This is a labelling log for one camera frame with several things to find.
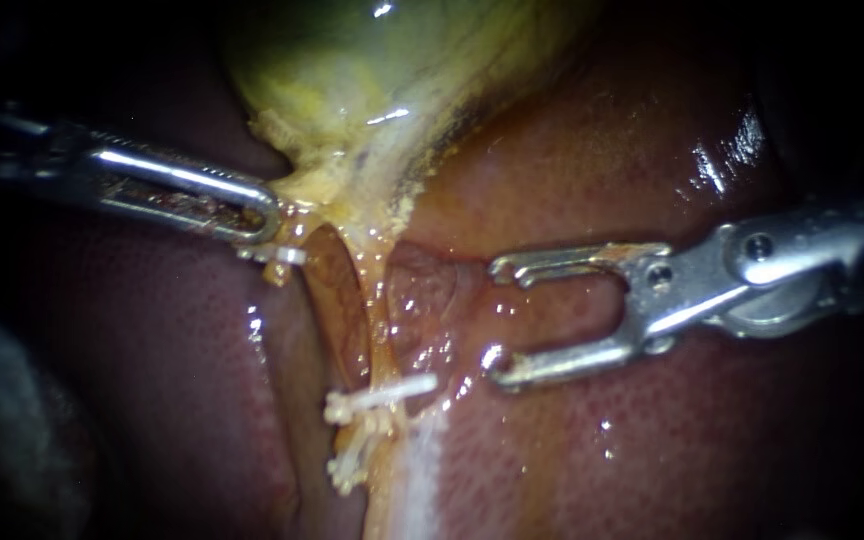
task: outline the reddish-brown liver tissue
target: reddish-brown liver tissue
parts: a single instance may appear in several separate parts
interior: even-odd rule
[[[781,197],[768,145],[742,146],[755,110],[728,32],[690,21],[606,19],[578,67],[481,126],[417,200],[386,301],[399,369],[440,376],[408,403],[419,431],[446,426],[436,471],[412,471],[431,474],[433,537],[761,538],[834,523],[850,502],[864,368],[815,334],[696,331],[660,358],[514,396],[482,377],[492,345],[601,337],[622,295],[606,276],[495,287],[492,256],[681,244]],[[128,487],[99,504],[98,530],[137,535],[107,502],[119,496],[152,537],[357,537],[365,494],[327,484],[321,413],[327,389],[367,382],[368,336],[331,233],[309,241],[304,279],[271,289],[226,246],[42,219],[27,218],[41,237],[0,250],[0,273],[23,262],[0,279],[0,311],[121,463]]]

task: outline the metal surgical instrument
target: metal surgical instrument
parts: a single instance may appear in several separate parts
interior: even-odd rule
[[[864,310],[863,259],[864,200],[727,223],[681,252],[663,243],[607,243],[502,255],[489,267],[500,285],[617,274],[628,285],[625,313],[604,339],[513,352],[483,365],[514,392],[664,353],[693,325],[736,337],[786,336],[829,315]]]
[[[279,200],[262,182],[78,123],[0,108],[0,187],[150,221],[236,246],[271,240]]]

